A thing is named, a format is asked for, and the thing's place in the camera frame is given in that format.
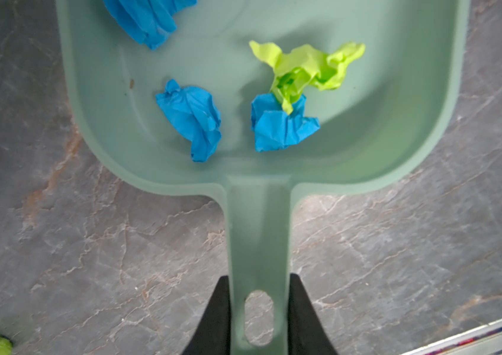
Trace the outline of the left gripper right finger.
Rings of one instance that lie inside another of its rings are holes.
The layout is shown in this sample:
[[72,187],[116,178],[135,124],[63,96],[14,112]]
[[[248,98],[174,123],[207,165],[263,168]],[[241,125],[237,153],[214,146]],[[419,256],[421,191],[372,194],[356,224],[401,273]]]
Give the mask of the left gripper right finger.
[[304,284],[297,274],[289,278],[288,354],[337,355],[326,335]]

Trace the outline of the green plastic dustpan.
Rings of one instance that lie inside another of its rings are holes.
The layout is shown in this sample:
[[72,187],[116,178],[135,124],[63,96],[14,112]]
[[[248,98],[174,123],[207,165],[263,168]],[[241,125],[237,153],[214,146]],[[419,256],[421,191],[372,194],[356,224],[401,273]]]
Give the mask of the green plastic dustpan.
[[[308,195],[384,188],[416,168],[444,133],[458,97],[469,1],[200,1],[149,50],[102,1],[58,1],[73,117],[94,155],[124,182],[160,195],[204,195],[224,212],[232,354],[304,347],[289,282],[292,210]],[[256,152],[250,103],[273,74],[249,41],[290,50],[366,47],[340,89],[306,90],[321,129],[297,146]],[[207,90],[222,138],[205,163],[162,115],[175,79]]]

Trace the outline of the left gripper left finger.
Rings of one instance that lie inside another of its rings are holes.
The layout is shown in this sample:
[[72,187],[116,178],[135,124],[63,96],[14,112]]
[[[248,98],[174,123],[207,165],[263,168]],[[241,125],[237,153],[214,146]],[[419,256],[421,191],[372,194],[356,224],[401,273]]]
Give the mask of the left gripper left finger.
[[230,355],[230,321],[229,278],[222,276],[218,279],[199,325],[182,354]]

